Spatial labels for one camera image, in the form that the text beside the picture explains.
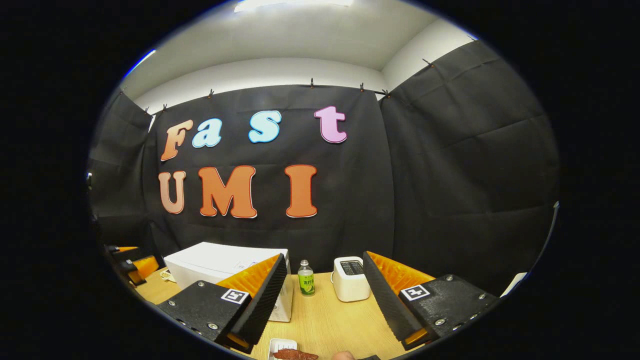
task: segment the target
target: green bottle label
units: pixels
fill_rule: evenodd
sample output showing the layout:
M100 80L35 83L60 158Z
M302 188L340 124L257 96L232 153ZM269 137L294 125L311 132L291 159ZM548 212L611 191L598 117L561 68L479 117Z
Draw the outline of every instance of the green bottle label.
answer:
M313 295L316 292L313 274L298 275L298 280L300 280L300 291L302 291L302 294Z

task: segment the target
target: pink letter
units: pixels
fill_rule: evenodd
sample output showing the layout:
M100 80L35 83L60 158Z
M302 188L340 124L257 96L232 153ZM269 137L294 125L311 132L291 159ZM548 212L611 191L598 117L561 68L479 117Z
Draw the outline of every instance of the pink letter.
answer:
M158 174L158 180L160 180L160 199L162 199L162 205L167 212L172 214L182 213L184 209L184 178L187 177L187 173L184 171L176 171L173 173L175 179L175 202L171 202L169 198L169 179L171 174L168 172L161 172Z
M320 135L332 143L347 140L347 133L338 131L338 120L344 121L344 114L335 112L335 106L327 106L316 111L315 117L320 118Z

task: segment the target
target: white tray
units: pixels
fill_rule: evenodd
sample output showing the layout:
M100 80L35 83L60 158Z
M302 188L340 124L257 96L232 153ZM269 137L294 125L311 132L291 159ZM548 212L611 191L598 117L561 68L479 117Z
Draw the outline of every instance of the white tray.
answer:
M278 352L278 350L283 349L283 348L292 348L292 349L297 350L298 349L298 343L295 342L294 340L273 338L269 342L269 355L268 355L267 358L269 360L277 360L275 357L273 357L273 353Z

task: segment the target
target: human hand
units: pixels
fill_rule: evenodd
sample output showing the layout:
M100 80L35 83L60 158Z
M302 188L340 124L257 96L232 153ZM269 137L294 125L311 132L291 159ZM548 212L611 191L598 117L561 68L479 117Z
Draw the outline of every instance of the human hand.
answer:
M356 358L353 357L353 354L351 352L342 351L342 352L335 353L331 357L331 360L356 360Z

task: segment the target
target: orange foam pad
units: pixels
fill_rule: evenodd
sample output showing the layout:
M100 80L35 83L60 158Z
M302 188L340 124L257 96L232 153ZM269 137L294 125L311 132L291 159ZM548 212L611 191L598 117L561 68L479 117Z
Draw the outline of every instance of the orange foam pad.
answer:
M382 255L374 254L371 251L367 251L367 254L371 257L378 270L382 273L387 284L391 287L396 295L400 293L400 290L410 288L412 286L420 285L425 282L434 280L435 277L420 272L414 268L410 268L397 261L386 258Z
M261 261L253 266L249 266L243 271L218 282L217 285L224 286L229 289L246 291L251 294L251 298L255 299L255 294L262 286L267 275L269 275L273 265L278 261L279 256L280 254L277 254L267 260Z
M154 271L158 270L158 262L155 256L149 256L133 262L133 265L138 269L138 274L142 279L146 279Z
M118 252L129 251L137 248L138 248L137 246L119 246Z

